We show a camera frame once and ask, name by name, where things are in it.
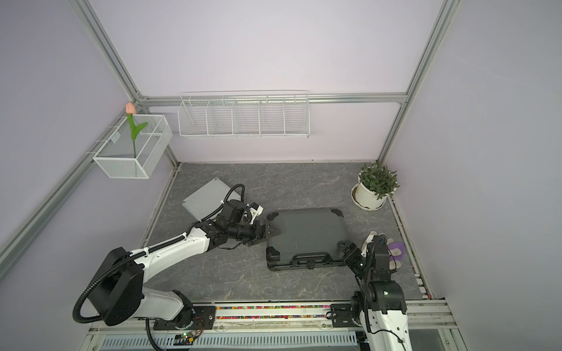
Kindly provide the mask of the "artificial pink tulip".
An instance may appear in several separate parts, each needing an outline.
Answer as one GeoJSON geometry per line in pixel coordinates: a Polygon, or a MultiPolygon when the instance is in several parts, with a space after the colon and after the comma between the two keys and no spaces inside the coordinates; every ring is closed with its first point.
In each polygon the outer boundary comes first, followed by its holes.
{"type": "Polygon", "coordinates": [[[135,123],[133,116],[136,114],[136,107],[131,102],[128,102],[126,104],[125,112],[126,112],[127,122],[130,127],[131,140],[133,142],[133,156],[134,158],[136,158],[137,157],[136,139],[138,135],[143,131],[143,129],[147,127],[148,123],[147,122],[143,122],[140,124],[135,123]]]}

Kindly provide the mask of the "potted green plant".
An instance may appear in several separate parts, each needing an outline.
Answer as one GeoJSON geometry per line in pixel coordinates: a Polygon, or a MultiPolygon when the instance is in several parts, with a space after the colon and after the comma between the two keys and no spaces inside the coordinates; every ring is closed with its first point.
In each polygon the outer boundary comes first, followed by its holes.
{"type": "Polygon", "coordinates": [[[377,160],[361,168],[357,184],[351,190],[351,197],[360,209],[377,211],[399,187],[397,172],[391,171],[377,160]]]}

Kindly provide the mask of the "silver aluminium poker case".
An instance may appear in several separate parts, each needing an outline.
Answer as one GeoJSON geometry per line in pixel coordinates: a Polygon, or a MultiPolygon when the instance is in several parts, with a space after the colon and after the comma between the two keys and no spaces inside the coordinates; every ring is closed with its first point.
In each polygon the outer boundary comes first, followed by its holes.
{"type": "Polygon", "coordinates": [[[213,178],[183,200],[183,208],[195,219],[201,220],[218,208],[231,189],[219,178],[213,178]]]}

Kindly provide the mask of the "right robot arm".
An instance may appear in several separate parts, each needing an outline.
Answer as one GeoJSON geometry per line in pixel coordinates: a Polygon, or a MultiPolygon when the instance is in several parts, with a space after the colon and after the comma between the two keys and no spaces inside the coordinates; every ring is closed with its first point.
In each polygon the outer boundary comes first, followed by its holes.
{"type": "Polygon", "coordinates": [[[369,348],[411,350],[407,303],[392,279],[386,236],[374,235],[364,250],[351,241],[341,241],[338,249],[359,287],[352,298],[353,320],[363,328],[369,348]]]}

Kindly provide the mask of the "dark grey poker case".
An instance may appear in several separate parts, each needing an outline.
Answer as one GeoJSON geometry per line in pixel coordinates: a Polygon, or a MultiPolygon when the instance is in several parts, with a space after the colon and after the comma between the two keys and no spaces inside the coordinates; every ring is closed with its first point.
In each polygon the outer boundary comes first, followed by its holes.
{"type": "Polygon", "coordinates": [[[336,208],[271,212],[270,228],[278,231],[267,240],[266,263],[271,271],[343,266],[339,244],[348,241],[343,212],[336,208]]]}

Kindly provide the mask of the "aluminium front rail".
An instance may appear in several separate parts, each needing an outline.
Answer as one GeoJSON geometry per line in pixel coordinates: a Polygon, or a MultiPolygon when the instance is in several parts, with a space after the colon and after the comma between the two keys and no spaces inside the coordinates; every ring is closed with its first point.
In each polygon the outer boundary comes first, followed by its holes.
{"type": "MultiPolygon", "coordinates": [[[[154,338],[164,348],[192,345],[343,343],[364,336],[362,327],[334,328],[326,319],[331,304],[344,301],[253,302],[196,304],[213,305],[217,312],[213,328],[207,331],[155,331],[155,321],[134,319],[119,326],[95,323],[87,342],[109,349],[148,347],[154,338]]],[[[458,333],[458,325],[444,300],[411,300],[407,303],[410,334],[415,330],[436,330],[441,338],[458,333]]]]}

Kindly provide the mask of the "white work glove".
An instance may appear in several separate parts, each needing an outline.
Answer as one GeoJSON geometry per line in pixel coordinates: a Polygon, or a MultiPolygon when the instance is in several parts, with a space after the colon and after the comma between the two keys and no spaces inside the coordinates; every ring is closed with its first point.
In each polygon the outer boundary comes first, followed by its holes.
{"type": "MultiPolygon", "coordinates": [[[[386,238],[386,245],[389,251],[389,267],[391,270],[397,270],[402,266],[402,259],[405,254],[405,244],[401,241],[395,241],[392,238],[386,237],[384,233],[381,234],[386,238]]],[[[371,231],[361,246],[361,255],[367,255],[367,245],[379,236],[376,231],[371,231]]]]}

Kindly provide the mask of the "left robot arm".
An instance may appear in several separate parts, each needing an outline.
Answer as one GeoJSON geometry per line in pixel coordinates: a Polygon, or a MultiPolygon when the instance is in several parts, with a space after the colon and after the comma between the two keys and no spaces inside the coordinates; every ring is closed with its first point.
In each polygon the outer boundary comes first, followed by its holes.
{"type": "Polygon", "coordinates": [[[150,289],[145,284],[187,258],[224,249],[230,239],[250,247],[281,234],[269,219],[259,220],[263,212],[259,204],[246,203],[243,197],[231,198],[236,190],[244,191],[245,187],[231,187],[212,213],[193,222],[178,236],[133,251],[122,247],[110,251],[78,297],[73,320],[117,326],[130,319],[159,319],[174,328],[189,327],[196,312],[185,294],[150,289]]]}

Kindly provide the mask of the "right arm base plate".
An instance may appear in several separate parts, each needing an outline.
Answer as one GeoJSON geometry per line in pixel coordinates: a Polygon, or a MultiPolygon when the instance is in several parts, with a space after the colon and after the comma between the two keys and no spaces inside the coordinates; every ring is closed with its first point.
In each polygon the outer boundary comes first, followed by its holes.
{"type": "Polygon", "coordinates": [[[334,328],[361,327],[351,303],[331,304],[326,313],[326,319],[332,323],[334,328]]]}

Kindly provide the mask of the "purple curved object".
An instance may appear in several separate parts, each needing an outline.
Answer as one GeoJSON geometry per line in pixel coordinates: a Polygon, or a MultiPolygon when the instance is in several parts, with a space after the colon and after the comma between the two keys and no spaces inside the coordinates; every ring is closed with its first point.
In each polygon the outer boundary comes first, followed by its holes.
{"type": "Polygon", "coordinates": [[[396,261],[401,261],[405,254],[405,245],[403,242],[393,242],[387,245],[391,256],[396,261]]]}

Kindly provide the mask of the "white mesh wall basket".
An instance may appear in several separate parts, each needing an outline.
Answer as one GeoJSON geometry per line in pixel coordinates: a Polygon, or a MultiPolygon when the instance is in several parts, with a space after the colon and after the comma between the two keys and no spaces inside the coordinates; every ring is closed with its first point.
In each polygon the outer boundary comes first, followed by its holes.
{"type": "Polygon", "coordinates": [[[92,159],[109,178],[148,179],[172,135],[163,115],[127,114],[92,159]]]}

